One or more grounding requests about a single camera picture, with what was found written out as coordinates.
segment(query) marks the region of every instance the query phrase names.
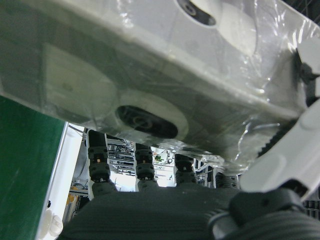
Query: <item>black circular opening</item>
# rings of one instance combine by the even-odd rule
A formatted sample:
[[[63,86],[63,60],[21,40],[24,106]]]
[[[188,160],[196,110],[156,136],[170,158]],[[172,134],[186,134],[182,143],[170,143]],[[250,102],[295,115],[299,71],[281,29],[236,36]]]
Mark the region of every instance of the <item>black circular opening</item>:
[[[173,139],[178,135],[178,128],[173,123],[139,107],[120,106],[116,114],[125,125],[154,137]]]
[[[197,22],[207,26],[213,26],[216,24],[216,20],[213,16],[197,7],[197,5],[193,4],[192,1],[177,0],[177,2],[182,10]]]

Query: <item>green panel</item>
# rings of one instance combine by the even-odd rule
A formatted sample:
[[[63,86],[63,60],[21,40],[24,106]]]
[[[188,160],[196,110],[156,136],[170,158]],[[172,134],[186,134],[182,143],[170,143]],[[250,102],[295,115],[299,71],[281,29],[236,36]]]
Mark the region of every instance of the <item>green panel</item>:
[[[0,239],[33,240],[64,122],[0,96]]]

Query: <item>plastic wrap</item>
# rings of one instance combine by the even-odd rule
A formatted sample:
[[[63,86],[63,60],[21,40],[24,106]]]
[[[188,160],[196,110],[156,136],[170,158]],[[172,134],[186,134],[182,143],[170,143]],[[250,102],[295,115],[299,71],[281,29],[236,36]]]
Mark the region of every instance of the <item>plastic wrap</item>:
[[[56,118],[234,174],[306,108],[296,47],[320,29],[282,1],[0,6],[0,94]]]

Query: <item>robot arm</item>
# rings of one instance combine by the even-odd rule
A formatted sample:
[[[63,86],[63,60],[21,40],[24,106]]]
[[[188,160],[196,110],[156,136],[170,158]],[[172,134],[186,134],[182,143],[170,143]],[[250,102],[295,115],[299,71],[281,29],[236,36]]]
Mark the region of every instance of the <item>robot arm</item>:
[[[312,83],[320,97],[320,39],[311,38],[297,48],[302,79]],[[279,187],[294,190],[305,199],[320,184],[320,100],[313,103],[295,126],[267,153],[259,157],[240,185],[247,192],[267,192]]]

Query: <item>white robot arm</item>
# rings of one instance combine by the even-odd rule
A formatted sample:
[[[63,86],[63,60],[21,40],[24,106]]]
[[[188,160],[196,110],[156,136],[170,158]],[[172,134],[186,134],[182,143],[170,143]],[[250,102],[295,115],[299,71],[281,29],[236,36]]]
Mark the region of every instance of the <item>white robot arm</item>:
[[[315,81],[314,96],[320,97],[320,39],[311,38],[297,47],[303,66]],[[302,199],[320,184],[320,100],[313,103],[295,126],[241,176],[241,188],[267,192],[289,187]]]

